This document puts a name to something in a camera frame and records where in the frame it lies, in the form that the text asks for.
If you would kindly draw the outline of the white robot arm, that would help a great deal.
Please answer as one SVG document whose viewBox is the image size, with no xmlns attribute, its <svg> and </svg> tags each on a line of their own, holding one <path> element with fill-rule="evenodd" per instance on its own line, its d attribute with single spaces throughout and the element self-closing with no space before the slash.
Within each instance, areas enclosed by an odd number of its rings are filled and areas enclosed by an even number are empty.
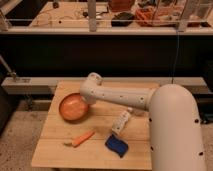
<svg viewBox="0 0 213 171">
<path fill-rule="evenodd" d="M 91 73 L 80 94 L 89 104 L 102 100 L 149 112 L 152 171 L 207 171 L 197 103 L 186 88 L 106 87 Z"/>
</svg>

